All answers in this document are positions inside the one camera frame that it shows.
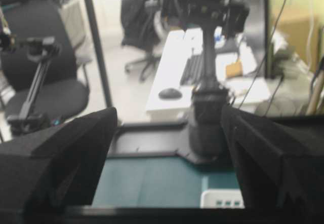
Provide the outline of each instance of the teal mat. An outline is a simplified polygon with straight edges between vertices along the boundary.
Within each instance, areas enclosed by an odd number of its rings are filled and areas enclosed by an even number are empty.
[[[207,189],[238,189],[232,169],[196,167],[178,157],[109,159],[94,207],[198,208]]]

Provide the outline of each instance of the chair base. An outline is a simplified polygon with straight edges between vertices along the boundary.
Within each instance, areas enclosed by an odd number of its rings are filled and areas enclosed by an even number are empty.
[[[132,67],[135,65],[138,65],[141,63],[146,63],[146,65],[143,68],[141,75],[140,75],[140,82],[144,82],[151,75],[151,73],[155,70],[156,65],[160,61],[160,59],[161,59],[161,56],[154,56],[153,54],[149,53],[143,59],[139,59],[139,60],[127,63],[125,65],[125,73],[130,73]]]

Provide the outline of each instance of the cable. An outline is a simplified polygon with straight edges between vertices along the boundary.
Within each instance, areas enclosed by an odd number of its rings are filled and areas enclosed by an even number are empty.
[[[310,0],[309,3],[309,11],[310,11],[310,30],[307,38],[307,45],[306,45],[306,55],[307,55],[307,64],[308,70],[310,71],[313,59],[312,59],[312,52],[311,52],[311,42],[314,33],[314,26],[315,26],[315,16],[314,16],[314,0]]]
[[[277,85],[277,87],[276,87],[276,89],[274,90],[274,92],[273,92],[273,94],[272,94],[272,97],[271,97],[271,99],[270,99],[270,102],[269,102],[269,105],[268,105],[267,111],[266,111],[265,114],[264,114],[264,117],[266,117],[266,116],[268,115],[268,112],[269,112],[269,110],[270,110],[270,108],[271,108],[271,105],[272,105],[272,103],[273,103],[274,97],[275,97],[275,95],[277,94],[277,92],[278,92],[278,90],[279,90],[279,88],[280,88],[282,82],[284,81],[284,78],[285,78],[285,76],[282,75],[281,78],[280,78],[280,81],[279,81],[279,83],[278,83],[278,85]]]
[[[253,81],[252,81],[252,83],[251,83],[251,85],[250,85],[250,87],[249,87],[247,93],[245,94],[243,101],[242,101],[241,104],[239,105],[238,109],[240,109],[240,108],[242,107],[242,105],[244,104],[244,102],[245,102],[245,100],[246,100],[248,94],[250,93],[250,91],[251,91],[251,89],[252,89],[252,87],[253,87],[253,85],[254,85],[254,83],[255,83],[255,81],[256,81],[256,79],[257,79],[259,73],[260,73],[260,70],[261,70],[261,68],[262,68],[262,66],[263,66],[263,64],[264,64],[264,62],[265,62],[265,60],[266,60],[266,58],[267,58],[267,56],[268,56],[269,50],[270,50],[270,48],[271,48],[271,41],[272,41],[272,38],[273,38],[273,36],[274,36],[274,33],[275,33],[276,29],[277,29],[277,26],[278,26],[278,23],[279,23],[280,17],[281,17],[281,15],[282,15],[282,12],[284,11],[284,8],[285,8],[285,6],[286,6],[286,2],[287,2],[287,0],[284,0],[284,1],[283,1],[283,4],[282,4],[281,10],[280,10],[280,13],[279,13],[279,15],[278,15],[278,18],[277,18],[277,20],[276,20],[276,22],[275,22],[275,25],[274,25],[274,28],[273,28],[273,32],[272,32],[272,34],[271,34],[271,36],[270,36],[269,44],[268,44],[268,48],[267,48],[267,50],[266,50],[266,52],[265,52],[264,58],[262,59],[260,65],[259,65],[259,67],[258,67],[258,69],[257,69],[257,73],[256,73],[256,75],[254,76]]]

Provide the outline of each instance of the white container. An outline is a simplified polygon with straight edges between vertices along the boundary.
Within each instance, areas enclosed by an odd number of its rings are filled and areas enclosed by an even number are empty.
[[[240,190],[207,190],[201,195],[200,207],[244,209],[244,201]]]

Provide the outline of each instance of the chair seat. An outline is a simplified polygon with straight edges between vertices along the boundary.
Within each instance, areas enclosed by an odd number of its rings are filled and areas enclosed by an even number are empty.
[[[29,90],[17,92],[6,105],[6,118],[9,115],[19,115],[22,104]],[[88,105],[89,91],[75,79],[62,80],[44,85],[35,103],[35,113],[46,113],[50,120],[62,117],[71,118]]]

